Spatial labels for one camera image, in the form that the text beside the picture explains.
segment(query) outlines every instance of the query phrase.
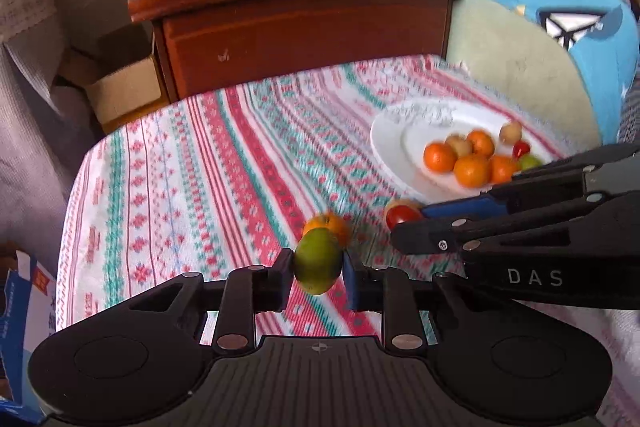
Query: plate of fruit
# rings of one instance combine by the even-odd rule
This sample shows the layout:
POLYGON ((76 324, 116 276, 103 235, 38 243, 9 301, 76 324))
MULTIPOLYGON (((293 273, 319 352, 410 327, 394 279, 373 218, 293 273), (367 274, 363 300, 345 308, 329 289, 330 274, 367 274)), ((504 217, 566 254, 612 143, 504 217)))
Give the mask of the plate of fruit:
POLYGON ((425 203, 477 196, 554 160, 519 122, 461 100, 391 105, 374 120, 370 140, 401 190, 425 203))

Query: cardboard box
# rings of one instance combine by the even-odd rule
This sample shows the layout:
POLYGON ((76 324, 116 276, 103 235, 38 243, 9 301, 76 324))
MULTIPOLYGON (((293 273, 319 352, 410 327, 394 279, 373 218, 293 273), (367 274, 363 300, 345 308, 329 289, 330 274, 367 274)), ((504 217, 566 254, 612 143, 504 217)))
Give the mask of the cardboard box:
POLYGON ((0 248, 0 412, 38 423, 44 418, 27 378, 31 353, 56 331, 56 280, 28 254, 0 248))
POLYGON ((58 74, 85 90, 105 133, 169 105, 155 41, 141 26, 103 36, 98 48, 99 62, 68 50, 58 74))

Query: tangerine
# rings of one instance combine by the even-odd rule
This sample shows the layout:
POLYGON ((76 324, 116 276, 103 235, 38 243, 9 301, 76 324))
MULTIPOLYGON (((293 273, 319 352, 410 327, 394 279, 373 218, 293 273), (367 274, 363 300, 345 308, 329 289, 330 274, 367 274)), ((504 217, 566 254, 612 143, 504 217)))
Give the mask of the tangerine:
POLYGON ((470 154, 460 158, 453 167, 458 183, 466 188, 479 188, 491 179, 489 160, 481 154, 470 154))
POLYGON ((494 140, 482 129, 474 129, 466 135, 466 139, 471 142, 471 145, 474 147, 474 153, 476 154, 481 154, 485 158, 491 158, 495 152, 494 140))
POLYGON ((444 172, 453 170, 458 156, 450 145, 443 142, 433 142, 424 148, 422 159, 430 171, 444 174, 444 172))
POLYGON ((520 170, 518 163, 510 156, 495 155, 489 160, 492 183, 508 183, 520 170))
POLYGON ((345 248, 351 240, 351 227, 344 219, 333 212, 326 212, 309 219, 302 231, 303 237, 313 229, 329 229, 338 238, 340 246, 345 248))

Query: white plate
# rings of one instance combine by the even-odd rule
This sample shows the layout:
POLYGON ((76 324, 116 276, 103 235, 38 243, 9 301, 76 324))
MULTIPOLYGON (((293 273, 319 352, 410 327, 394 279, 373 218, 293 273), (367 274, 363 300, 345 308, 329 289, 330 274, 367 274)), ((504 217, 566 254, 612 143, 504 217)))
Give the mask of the white plate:
MULTIPOLYGON (((462 187, 453 174, 436 174, 422 161, 424 148, 434 141, 444 141, 452 133, 466 136, 483 129, 496 142, 496 153, 511 155, 511 147, 498 140, 500 128, 508 118, 485 107, 442 98, 417 98, 390 105, 371 126, 371 147, 377 160, 395 179, 400 191, 423 203, 436 203, 477 196, 480 190, 462 187)), ((526 130, 523 139, 531 153, 544 163, 551 153, 526 130)))

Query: gray fabric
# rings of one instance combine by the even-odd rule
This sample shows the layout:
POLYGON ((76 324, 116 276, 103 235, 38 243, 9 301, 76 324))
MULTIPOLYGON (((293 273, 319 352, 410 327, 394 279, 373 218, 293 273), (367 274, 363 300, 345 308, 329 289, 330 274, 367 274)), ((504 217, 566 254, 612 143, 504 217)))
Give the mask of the gray fabric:
POLYGON ((0 44, 0 241, 14 241, 54 275, 68 194, 95 143, 50 102, 65 45, 57 24, 47 19, 0 44))
POLYGON ((637 73, 631 89, 626 94, 621 120, 618 141, 640 142, 640 75, 637 73))

